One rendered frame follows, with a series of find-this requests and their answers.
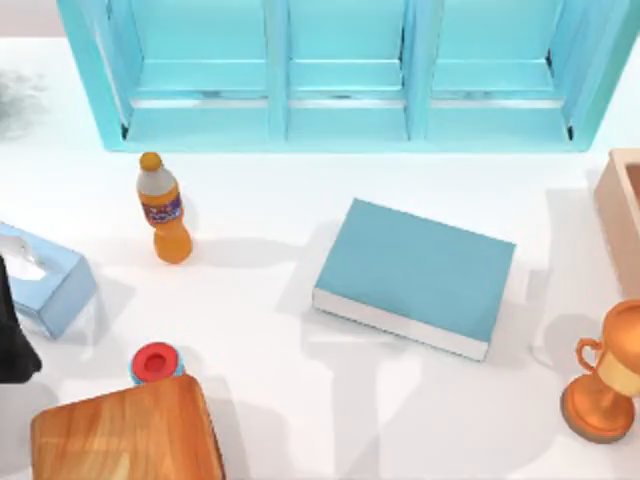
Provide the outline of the light blue rack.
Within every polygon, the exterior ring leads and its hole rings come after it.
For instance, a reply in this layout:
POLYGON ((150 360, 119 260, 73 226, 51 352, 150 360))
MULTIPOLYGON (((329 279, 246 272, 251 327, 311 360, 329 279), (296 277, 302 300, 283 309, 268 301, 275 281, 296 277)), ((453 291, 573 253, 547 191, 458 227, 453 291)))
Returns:
POLYGON ((112 151, 588 149, 640 0, 57 0, 112 151))

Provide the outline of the light blue tissue box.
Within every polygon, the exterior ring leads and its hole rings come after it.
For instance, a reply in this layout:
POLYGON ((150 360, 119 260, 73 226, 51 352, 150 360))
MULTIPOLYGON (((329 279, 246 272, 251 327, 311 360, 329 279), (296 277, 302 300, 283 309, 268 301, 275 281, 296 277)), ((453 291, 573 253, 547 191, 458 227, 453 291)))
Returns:
POLYGON ((19 314, 60 338, 96 291, 86 258, 46 238, 0 222, 0 256, 19 314))

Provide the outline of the bronze trophy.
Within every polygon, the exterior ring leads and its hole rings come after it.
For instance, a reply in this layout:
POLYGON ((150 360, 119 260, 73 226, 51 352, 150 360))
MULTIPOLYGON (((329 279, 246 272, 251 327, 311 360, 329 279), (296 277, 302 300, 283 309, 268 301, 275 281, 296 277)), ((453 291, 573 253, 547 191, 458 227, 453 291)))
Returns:
POLYGON ((601 337, 582 338, 576 359, 586 371, 561 395, 561 413, 577 435, 598 444, 621 440, 632 427, 640 398, 640 300, 616 304, 601 337))

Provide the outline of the orange bottle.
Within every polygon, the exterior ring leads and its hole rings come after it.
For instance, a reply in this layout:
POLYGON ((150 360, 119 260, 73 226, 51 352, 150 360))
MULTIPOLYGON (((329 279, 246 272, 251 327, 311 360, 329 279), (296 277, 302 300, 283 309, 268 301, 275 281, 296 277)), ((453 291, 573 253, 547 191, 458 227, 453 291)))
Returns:
POLYGON ((156 152, 143 153, 139 166, 136 188, 144 217, 154 229, 156 255, 180 264, 192 253, 192 239, 183 221, 179 184, 156 152))

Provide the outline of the teal book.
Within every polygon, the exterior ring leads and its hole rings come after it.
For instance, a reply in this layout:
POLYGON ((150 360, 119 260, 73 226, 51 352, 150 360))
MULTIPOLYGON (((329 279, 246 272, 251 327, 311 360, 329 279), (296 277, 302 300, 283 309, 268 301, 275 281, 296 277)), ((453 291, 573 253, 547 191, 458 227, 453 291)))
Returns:
POLYGON ((486 358, 513 243, 355 199, 315 309, 474 361, 486 358))

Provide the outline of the wooden cutting board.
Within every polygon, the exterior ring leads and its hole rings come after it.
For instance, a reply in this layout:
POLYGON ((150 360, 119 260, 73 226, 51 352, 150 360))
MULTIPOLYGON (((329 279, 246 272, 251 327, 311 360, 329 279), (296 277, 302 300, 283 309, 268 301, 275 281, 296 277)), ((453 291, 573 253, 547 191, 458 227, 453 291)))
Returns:
POLYGON ((187 374, 44 410, 33 480, 227 480, 198 381, 187 374))

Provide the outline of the red capped blue bottle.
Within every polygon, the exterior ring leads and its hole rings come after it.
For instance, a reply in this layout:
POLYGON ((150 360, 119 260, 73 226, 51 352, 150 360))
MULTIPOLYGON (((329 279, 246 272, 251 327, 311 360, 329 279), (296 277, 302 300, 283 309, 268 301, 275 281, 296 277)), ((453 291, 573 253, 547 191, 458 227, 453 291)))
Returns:
POLYGON ((141 385, 185 373, 179 351, 165 342, 152 342, 139 348, 129 363, 134 384, 141 385))

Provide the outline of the shallow salmon box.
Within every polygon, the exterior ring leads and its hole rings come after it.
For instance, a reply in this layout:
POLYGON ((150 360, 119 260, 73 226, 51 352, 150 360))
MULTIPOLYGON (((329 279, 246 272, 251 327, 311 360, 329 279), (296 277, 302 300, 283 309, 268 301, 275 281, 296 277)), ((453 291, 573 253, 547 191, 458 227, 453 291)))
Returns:
POLYGON ((640 148, 614 148, 594 200, 624 298, 640 298, 640 148))

